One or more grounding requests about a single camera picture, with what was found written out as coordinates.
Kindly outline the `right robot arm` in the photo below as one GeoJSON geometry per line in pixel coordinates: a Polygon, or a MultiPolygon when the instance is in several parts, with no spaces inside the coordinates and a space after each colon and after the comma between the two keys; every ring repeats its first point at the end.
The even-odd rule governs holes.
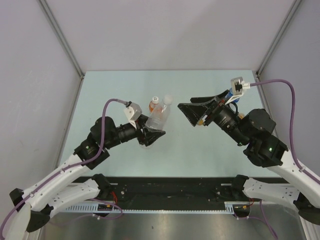
{"type": "Polygon", "coordinates": [[[251,110],[241,117],[236,103],[228,102],[228,91],[215,96],[192,97],[189,103],[177,107],[192,126],[215,123],[238,146],[245,146],[243,154],[257,166],[268,169],[291,186],[258,181],[238,174],[231,183],[230,194],[242,201],[245,197],[266,200],[290,208],[306,221],[320,223],[320,185],[314,173],[305,174],[307,167],[298,167],[292,152],[272,133],[276,123],[263,108],[251,110]]]}

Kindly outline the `right aluminium frame post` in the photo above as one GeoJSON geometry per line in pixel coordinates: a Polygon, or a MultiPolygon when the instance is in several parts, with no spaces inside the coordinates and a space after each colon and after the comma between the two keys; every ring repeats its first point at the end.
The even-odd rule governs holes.
{"type": "Polygon", "coordinates": [[[277,46],[281,42],[282,38],[284,37],[287,29],[289,28],[293,18],[295,17],[296,13],[298,12],[299,8],[301,7],[303,0],[294,0],[292,5],[289,8],[288,13],[286,14],[284,20],[282,21],[279,29],[277,30],[270,46],[267,49],[261,63],[259,64],[257,70],[255,71],[256,76],[259,78],[263,73],[265,67],[267,66],[268,62],[272,58],[277,46]]]}

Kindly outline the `clear water bottle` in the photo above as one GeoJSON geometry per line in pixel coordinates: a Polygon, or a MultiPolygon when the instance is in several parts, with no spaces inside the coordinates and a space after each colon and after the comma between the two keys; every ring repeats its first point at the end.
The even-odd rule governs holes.
{"type": "Polygon", "coordinates": [[[146,127],[154,130],[163,130],[169,115],[171,113],[171,105],[166,105],[163,99],[160,100],[159,104],[154,108],[145,123],[146,127]]]}

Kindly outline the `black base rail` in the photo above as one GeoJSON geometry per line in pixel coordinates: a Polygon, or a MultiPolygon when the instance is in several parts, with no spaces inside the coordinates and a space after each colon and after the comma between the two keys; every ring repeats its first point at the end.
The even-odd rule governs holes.
{"type": "Polygon", "coordinates": [[[147,209],[169,206],[178,209],[200,209],[207,202],[257,203],[260,197],[246,197],[233,190],[233,177],[111,177],[109,193],[100,200],[115,200],[117,205],[147,209]]]}

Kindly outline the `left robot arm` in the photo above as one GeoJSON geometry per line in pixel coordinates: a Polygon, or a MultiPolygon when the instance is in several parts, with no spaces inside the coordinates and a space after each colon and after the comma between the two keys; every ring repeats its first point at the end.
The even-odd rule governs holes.
{"type": "Polygon", "coordinates": [[[58,168],[34,186],[22,190],[15,188],[10,198],[20,211],[30,204],[28,220],[22,228],[32,233],[44,225],[60,211],[79,202],[107,199],[113,191],[112,185],[103,174],[95,174],[79,186],[66,187],[82,174],[93,170],[109,156],[109,150],[120,144],[136,139],[146,147],[165,135],[164,130],[146,127],[148,117],[141,115],[130,123],[116,126],[109,116],[100,117],[90,128],[87,138],[74,150],[73,154],[58,168]]]}

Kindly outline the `blue drink bottle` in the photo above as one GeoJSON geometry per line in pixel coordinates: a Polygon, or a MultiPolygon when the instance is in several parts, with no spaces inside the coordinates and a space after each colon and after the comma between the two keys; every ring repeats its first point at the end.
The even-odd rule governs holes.
{"type": "MultiPolygon", "coordinates": [[[[233,95],[234,95],[234,94],[233,94],[233,90],[232,90],[232,88],[230,88],[230,89],[229,89],[229,92],[228,92],[228,94],[225,96],[225,98],[226,98],[226,99],[229,99],[229,98],[231,98],[233,95]]],[[[236,103],[239,102],[239,100],[240,100],[239,98],[238,98],[238,99],[235,99],[235,100],[233,101],[233,103],[236,104],[236,103]]]]}

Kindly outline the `orange juice bottle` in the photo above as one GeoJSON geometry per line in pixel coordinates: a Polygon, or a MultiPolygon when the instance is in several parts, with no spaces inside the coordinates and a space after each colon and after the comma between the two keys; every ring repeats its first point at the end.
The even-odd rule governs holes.
{"type": "Polygon", "coordinates": [[[245,115],[243,113],[238,113],[237,116],[239,117],[239,119],[243,119],[245,117],[245,115]]]}

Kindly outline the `aluminium frame post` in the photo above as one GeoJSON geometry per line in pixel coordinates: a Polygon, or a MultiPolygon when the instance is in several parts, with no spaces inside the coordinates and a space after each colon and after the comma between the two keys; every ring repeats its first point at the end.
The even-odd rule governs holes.
{"type": "Polygon", "coordinates": [[[53,33],[55,34],[57,40],[59,41],[60,46],[64,50],[66,56],[68,57],[69,61],[71,62],[74,70],[78,74],[80,78],[84,76],[84,72],[82,71],[80,64],[78,63],[76,56],[68,43],[67,38],[65,37],[60,24],[58,23],[51,7],[49,6],[46,0],[37,0],[39,7],[41,8],[45,18],[47,19],[53,33]]]}
{"type": "Polygon", "coordinates": [[[296,13],[298,12],[299,8],[301,7],[303,0],[294,0],[292,5],[289,8],[288,13],[286,14],[284,20],[282,21],[279,29],[277,30],[270,46],[267,49],[261,63],[259,64],[257,70],[255,71],[256,76],[259,78],[263,73],[265,67],[267,66],[268,62],[272,58],[277,46],[281,42],[282,38],[284,37],[287,29],[289,28],[293,18],[295,17],[296,13]]]}

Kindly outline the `left aluminium frame post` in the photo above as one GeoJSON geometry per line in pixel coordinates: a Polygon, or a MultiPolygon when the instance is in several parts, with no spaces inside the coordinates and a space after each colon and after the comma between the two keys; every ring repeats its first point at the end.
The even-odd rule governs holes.
{"type": "Polygon", "coordinates": [[[84,76],[84,72],[82,71],[80,64],[78,63],[76,56],[68,43],[67,38],[65,37],[60,24],[58,23],[51,7],[49,6],[46,0],[37,0],[39,7],[41,8],[45,18],[47,19],[53,33],[55,34],[57,40],[59,41],[60,46],[64,50],[66,56],[68,57],[69,61],[71,62],[74,70],[78,74],[80,78],[84,76]]]}

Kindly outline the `orange drink bottle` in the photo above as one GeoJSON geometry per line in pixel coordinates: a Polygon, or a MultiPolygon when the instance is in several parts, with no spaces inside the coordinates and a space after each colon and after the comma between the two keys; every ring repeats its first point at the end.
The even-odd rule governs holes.
{"type": "Polygon", "coordinates": [[[157,96],[154,96],[149,103],[149,111],[152,112],[155,109],[155,107],[159,104],[159,102],[159,98],[157,96]]]}

